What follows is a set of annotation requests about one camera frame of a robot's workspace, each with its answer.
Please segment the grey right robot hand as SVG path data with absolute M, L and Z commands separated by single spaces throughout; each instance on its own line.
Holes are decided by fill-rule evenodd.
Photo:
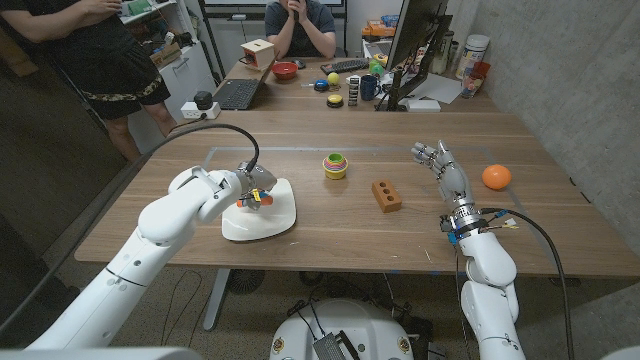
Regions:
M 442 140 L 432 148 L 416 142 L 411 149 L 414 161 L 429 168 L 439 183 L 439 193 L 451 211 L 446 232 L 461 239 L 474 229 L 486 227 L 487 221 L 474 208 L 471 184 L 463 168 L 455 161 Z

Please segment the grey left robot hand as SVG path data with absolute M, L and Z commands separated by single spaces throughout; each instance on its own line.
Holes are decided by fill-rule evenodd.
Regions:
M 249 171 L 249 163 L 242 162 L 234 171 L 241 182 L 241 197 L 245 206 L 252 210 L 258 210 L 261 203 L 255 199 L 252 191 L 257 189 L 263 192 L 269 192 L 277 183 L 276 177 L 267 169 L 260 165 L 255 165 Z

